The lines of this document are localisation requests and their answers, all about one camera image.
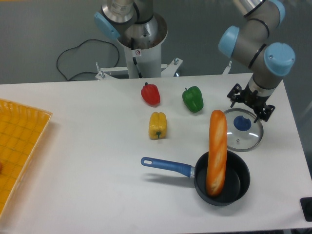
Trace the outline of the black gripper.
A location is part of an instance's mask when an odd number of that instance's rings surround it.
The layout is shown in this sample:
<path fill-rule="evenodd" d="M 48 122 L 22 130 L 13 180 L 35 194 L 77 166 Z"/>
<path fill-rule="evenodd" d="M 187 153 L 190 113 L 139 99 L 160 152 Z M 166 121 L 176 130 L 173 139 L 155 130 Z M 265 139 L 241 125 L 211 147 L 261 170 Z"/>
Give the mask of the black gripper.
<path fill-rule="evenodd" d="M 236 103 L 244 103 L 254 110 L 256 114 L 256 118 L 253 121 L 254 123 L 260 120 L 267 122 L 275 110 L 275 106 L 266 104 L 269 97 L 270 96 L 259 96 L 257 90 L 252 92 L 249 87 L 243 90 L 238 83 L 227 94 L 227 98 L 231 101 L 231 108 L 233 108 Z"/>

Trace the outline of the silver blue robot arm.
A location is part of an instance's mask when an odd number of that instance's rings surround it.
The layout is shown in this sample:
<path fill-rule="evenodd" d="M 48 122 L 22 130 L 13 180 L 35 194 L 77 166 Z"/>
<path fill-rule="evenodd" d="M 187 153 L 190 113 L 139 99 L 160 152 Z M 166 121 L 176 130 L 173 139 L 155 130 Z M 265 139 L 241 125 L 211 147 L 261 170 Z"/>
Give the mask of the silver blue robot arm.
<path fill-rule="evenodd" d="M 267 121 L 274 111 L 267 99 L 294 62 L 293 49 L 284 43 L 265 44 L 283 21 L 285 8 L 277 0 L 236 0 L 246 19 L 242 28 L 229 27 L 218 48 L 221 53 L 253 72 L 245 88 L 236 85 L 228 94 L 232 103 L 253 109 L 256 119 Z M 173 75 L 176 67 L 161 67 L 161 45 L 167 37 L 167 24 L 154 12 L 151 0 L 105 0 L 94 14 L 98 29 L 124 48 L 129 78 L 159 78 Z"/>

